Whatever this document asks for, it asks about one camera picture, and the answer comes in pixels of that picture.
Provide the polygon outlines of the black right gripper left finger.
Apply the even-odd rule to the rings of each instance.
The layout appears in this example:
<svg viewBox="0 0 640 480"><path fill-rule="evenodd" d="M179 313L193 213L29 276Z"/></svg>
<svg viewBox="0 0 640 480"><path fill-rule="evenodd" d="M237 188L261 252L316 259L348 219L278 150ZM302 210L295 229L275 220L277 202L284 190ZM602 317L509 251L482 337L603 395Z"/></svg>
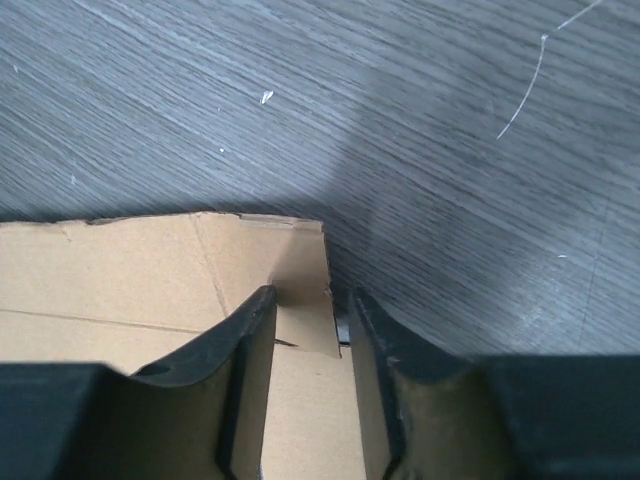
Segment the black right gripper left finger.
<svg viewBox="0 0 640 480"><path fill-rule="evenodd" d="M276 326L276 290L126 376L98 364L59 469L62 479L257 479Z"/></svg>

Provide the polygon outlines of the brown cardboard box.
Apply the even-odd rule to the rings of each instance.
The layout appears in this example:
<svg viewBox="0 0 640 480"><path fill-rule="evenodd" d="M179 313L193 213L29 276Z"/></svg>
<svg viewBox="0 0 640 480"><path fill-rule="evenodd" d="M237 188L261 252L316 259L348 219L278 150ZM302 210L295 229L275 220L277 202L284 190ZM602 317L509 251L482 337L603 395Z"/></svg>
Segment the brown cardboard box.
<svg viewBox="0 0 640 480"><path fill-rule="evenodd" d="M262 469L365 475L352 355L334 320L323 225L197 212L1 227L1 357L104 361L130 373L258 287L278 293Z"/></svg>

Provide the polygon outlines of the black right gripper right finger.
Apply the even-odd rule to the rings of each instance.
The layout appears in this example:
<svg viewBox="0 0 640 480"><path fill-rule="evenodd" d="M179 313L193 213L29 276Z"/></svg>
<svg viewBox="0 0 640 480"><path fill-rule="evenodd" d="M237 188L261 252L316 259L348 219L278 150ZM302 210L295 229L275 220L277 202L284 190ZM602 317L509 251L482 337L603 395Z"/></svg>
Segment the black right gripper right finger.
<svg viewBox="0 0 640 480"><path fill-rule="evenodd" d="M506 373L523 355L452 354L350 294L350 344L369 479L537 479L515 430Z"/></svg>

